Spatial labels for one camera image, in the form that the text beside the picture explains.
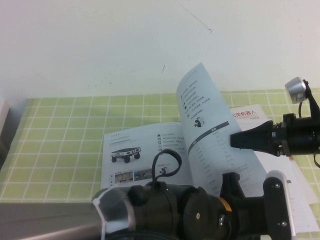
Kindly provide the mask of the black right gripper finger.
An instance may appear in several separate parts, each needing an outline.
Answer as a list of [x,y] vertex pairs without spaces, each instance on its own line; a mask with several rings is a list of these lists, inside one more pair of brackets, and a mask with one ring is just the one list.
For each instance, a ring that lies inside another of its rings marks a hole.
[[274,152],[272,144],[263,138],[231,136],[230,145],[233,148],[250,149],[264,153]]
[[240,132],[230,136],[231,143],[268,143],[273,121],[240,121]]

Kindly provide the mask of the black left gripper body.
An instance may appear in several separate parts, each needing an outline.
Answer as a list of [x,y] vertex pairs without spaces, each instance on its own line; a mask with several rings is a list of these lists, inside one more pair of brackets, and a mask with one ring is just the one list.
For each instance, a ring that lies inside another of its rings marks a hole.
[[234,197],[232,240],[260,240],[266,233],[266,214],[262,196]]

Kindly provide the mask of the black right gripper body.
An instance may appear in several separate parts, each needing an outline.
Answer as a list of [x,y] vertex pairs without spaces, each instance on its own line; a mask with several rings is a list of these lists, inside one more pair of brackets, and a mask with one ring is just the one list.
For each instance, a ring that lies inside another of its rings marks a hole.
[[279,156],[318,155],[320,153],[320,121],[311,117],[297,118],[285,114],[281,123],[272,126],[273,154]]

